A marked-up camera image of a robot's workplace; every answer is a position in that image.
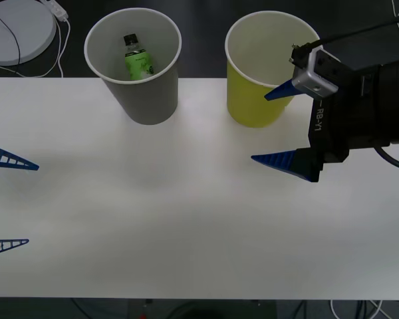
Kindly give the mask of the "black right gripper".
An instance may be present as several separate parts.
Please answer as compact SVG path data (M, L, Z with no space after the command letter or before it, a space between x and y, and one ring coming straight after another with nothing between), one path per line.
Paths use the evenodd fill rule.
M332 68L330 81L337 92L313 101L309 124L309 148L252 155L251 159L267 167L297 176L306 181L319 181L320 163L341 163L349 151L371 148L377 136L378 86L380 65L361 70ZM267 101L298 95L288 80L264 95Z

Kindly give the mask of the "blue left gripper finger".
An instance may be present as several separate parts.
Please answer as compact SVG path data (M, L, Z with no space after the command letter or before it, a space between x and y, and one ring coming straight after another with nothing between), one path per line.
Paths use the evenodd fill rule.
M28 239L0 239L0 253L15 249L29 243Z
M39 166L27 159L21 158L15 154L0 148L0 167L10 169L24 169L37 171Z

